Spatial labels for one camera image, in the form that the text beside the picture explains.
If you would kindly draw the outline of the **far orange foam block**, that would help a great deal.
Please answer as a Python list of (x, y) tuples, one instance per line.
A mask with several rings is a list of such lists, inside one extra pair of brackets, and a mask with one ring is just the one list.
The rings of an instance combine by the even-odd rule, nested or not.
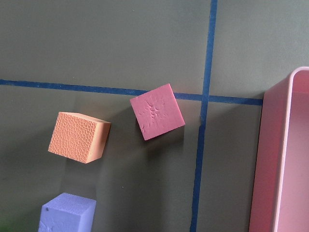
[(111, 123), (80, 113), (59, 112), (48, 151), (81, 163), (102, 157)]

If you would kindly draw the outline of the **purple foam block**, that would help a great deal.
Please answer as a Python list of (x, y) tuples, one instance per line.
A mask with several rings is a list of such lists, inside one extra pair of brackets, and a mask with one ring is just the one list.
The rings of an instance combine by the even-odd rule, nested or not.
[(62, 193), (42, 206), (38, 231), (90, 232), (97, 201)]

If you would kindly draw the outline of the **red plastic bin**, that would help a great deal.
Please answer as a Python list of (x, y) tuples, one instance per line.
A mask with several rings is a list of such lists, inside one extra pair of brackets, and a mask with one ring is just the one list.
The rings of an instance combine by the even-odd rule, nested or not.
[(249, 231), (309, 229), (309, 69), (263, 98)]

